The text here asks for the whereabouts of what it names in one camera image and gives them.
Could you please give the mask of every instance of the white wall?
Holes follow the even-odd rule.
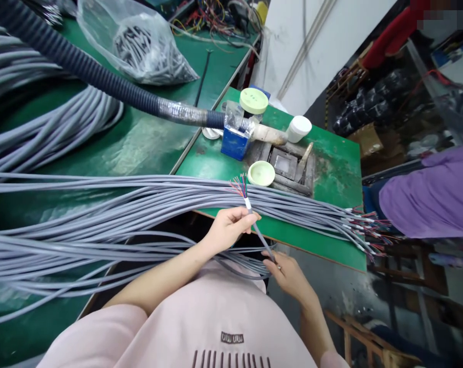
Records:
[[[266,39],[252,83],[277,96],[324,0],[273,0]],[[280,99],[293,115],[303,115],[328,86],[395,0],[337,0],[308,56]],[[303,20],[303,4],[306,7]]]

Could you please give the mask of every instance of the small bowl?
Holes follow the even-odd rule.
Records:
[[[276,172],[267,161],[257,161],[248,169],[248,181],[253,185],[268,187],[274,181]]]

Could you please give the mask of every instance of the light green lid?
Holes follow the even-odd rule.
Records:
[[[267,161],[256,161],[248,169],[248,181],[254,185],[268,187],[275,177],[274,167]]]
[[[245,88],[240,93],[240,106],[250,114],[263,114],[269,105],[269,99],[262,91],[255,88]]]

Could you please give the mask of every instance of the green table surface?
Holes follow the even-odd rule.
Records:
[[[114,68],[87,42],[75,21],[65,20],[62,34],[94,56],[102,65]],[[249,49],[235,49],[212,43],[176,37],[179,50],[194,70],[202,75],[207,49],[213,50],[204,80],[199,107],[216,105]],[[145,87],[158,96],[193,104],[200,80],[170,87]],[[16,127],[48,112],[85,88],[72,80],[49,80],[28,85],[5,96],[0,104],[0,132]],[[197,128],[171,123],[129,106],[121,121],[112,129],[93,137],[87,144],[47,165],[38,173],[124,176],[168,174],[179,161]],[[58,218],[113,193],[28,193],[0,195],[0,229],[27,226]],[[80,277],[93,267],[58,275],[59,280]],[[54,338],[72,324],[89,297],[58,298],[12,321],[0,325],[0,366],[23,361],[45,352]],[[13,312],[37,297],[5,289],[0,285],[0,315]]]
[[[230,88],[222,98],[238,101],[239,91]],[[285,131],[293,117],[272,106],[263,116],[265,125]],[[240,162],[221,153],[221,140],[209,140],[202,134],[197,138],[177,171],[177,175],[209,179],[230,180],[248,171],[246,159]],[[313,144],[316,158],[314,198],[344,208],[362,203],[361,166],[358,144],[314,126],[300,141],[305,147]],[[218,209],[202,210],[215,216]],[[257,224],[264,236],[281,243],[305,250],[317,256],[366,271],[366,258],[351,243],[294,226],[267,216]]]

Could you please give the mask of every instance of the hand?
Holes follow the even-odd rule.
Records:
[[[220,210],[202,242],[216,255],[231,248],[240,234],[250,234],[252,225],[261,218],[256,212],[249,214],[245,207]]]
[[[301,271],[298,262],[282,252],[272,251],[272,254],[276,259],[276,263],[270,259],[265,259],[263,261],[264,265],[284,292],[300,303],[306,303],[312,295],[315,295],[315,292],[304,276],[303,271]],[[270,256],[266,250],[262,251],[262,255]]]

